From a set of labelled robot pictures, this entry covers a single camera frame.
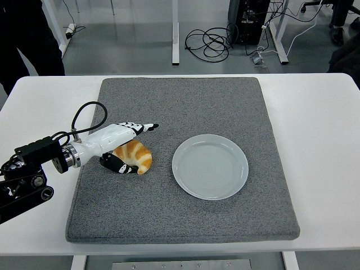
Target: metal plate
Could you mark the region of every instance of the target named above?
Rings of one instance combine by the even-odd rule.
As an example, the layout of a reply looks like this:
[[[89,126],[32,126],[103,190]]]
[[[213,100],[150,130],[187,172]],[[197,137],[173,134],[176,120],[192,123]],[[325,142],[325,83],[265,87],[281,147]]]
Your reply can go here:
[[[251,270],[250,260],[189,260],[113,263],[112,270]]]

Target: plate rim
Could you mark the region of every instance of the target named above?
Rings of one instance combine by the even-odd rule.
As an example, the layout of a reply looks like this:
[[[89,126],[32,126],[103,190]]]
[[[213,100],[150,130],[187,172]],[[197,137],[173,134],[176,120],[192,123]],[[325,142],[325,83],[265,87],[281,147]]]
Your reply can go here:
[[[245,172],[246,172],[246,177],[245,177],[245,180],[244,180],[244,183],[240,186],[239,189],[237,189],[237,191],[233,192],[232,194],[226,196],[226,197],[221,197],[221,198],[208,198],[208,197],[203,197],[203,196],[200,196],[196,193],[194,193],[193,191],[189,190],[184,184],[182,181],[180,181],[179,179],[177,179],[176,177],[176,174],[175,174],[175,161],[174,159],[176,158],[176,156],[179,155],[179,153],[181,152],[181,148],[183,145],[185,145],[188,141],[190,140],[193,140],[194,138],[196,137],[220,137],[222,140],[225,140],[229,143],[231,143],[232,145],[235,146],[235,148],[237,150],[240,150],[240,154],[244,156],[244,159],[246,161],[246,166],[245,167]],[[243,150],[236,144],[234,143],[233,141],[231,141],[230,139],[226,138],[226,137],[223,137],[223,136],[220,136],[220,135],[217,135],[217,134],[209,134],[209,133],[205,133],[205,134],[199,134],[199,135],[195,135],[193,137],[190,137],[188,139],[186,139],[185,141],[183,141],[178,147],[177,149],[175,150],[175,153],[173,155],[173,158],[172,158],[172,171],[173,171],[173,175],[174,175],[174,178],[176,180],[176,182],[178,183],[178,185],[183,189],[185,190],[188,194],[196,197],[196,198],[199,198],[199,199],[203,199],[203,200],[208,200],[208,201],[216,201],[216,200],[224,200],[224,199],[227,199],[235,194],[237,194],[245,185],[246,181],[248,180],[248,177],[249,177],[249,162],[248,162],[248,159],[245,155],[245,153],[243,152]]]

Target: white robotic hand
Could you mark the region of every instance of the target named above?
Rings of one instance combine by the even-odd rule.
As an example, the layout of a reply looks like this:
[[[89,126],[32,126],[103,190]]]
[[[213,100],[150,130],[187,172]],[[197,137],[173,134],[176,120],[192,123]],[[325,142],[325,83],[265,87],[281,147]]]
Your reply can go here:
[[[75,168],[85,165],[93,156],[101,157],[102,154],[124,145],[134,137],[145,131],[153,131],[158,124],[135,124],[125,122],[111,124],[102,128],[81,141],[70,142],[63,147],[68,166]]]

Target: white table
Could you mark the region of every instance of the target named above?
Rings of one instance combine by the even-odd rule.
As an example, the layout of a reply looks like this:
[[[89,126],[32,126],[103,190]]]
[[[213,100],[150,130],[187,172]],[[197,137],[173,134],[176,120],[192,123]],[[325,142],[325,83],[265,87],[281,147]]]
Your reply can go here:
[[[164,257],[360,249],[360,91],[352,79],[344,74],[179,77],[226,76],[256,77],[260,81],[301,229],[299,238],[230,244],[72,244],[65,240],[65,226],[79,169],[60,174],[47,162],[43,169],[48,185],[55,189],[54,197],[0,225],[0,255]],[[0,112],[0,161],[6,162],[16,147],[69,131],[76,111],[87,101],[97,100],[102,80],[111,77],[115,76],[20,79]],[[94,107],[87,107],[76,127],[89,127],[93,113]],[[120,122],[126,120],[119,115]]]

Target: gray floor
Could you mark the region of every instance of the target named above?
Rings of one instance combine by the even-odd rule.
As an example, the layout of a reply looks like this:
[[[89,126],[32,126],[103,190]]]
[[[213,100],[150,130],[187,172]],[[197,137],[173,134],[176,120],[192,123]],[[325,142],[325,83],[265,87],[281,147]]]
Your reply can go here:
[[[194,29],[207,30],[226,27],[229,0],[179,1],[180,65],[172,59],[172,4],[170,0],[113,0],[115,16],[109,0],[78,0],[80,13],[74,0],[65,0],[78,26],[86,29],[76,33],[64,56],[67,75],[146,75],[146,74],[249,74],[249,73],[324,73],[336,46],[329,37],[328,24],[331,7],[323,7],[317,25],[297,38],[289,54],[289,64],[281,65],[276,53],[263,53],[264,64],[253,65],[244,46],[234,46],[223,62],[210,64],[193,57],[183,48],[186,35]],[[302,1],[295,0],[291,8],[297,13]],[[54,0],[61,26],[72,23],[62,0]],[[317,7],[308,7],[297,18],[309,20]],[[349,24],[357,16],[348,16],[344,26],[345,41],[356,33]],[[289,20],[283,45],[287,51],[293,38],[314,24]],[[267,45],[266,40],[260,46]],[[248,51],[256,46],[248,46]],[[269,50],[274,46],[269,40]],[[36,71],[28,61],[30,75]],[[6,95],[0,86],[0,108]],[[254,269],[283,269],[279,253],[258,254]],[[300,270],[359,269],[360,251],[297,252]],[[13,269],[70,269],[70,256],[56,257],[0,257],[1,270]],[[111,269],[112,260],[118,257],[96,256],[89,258],[87,269]]]

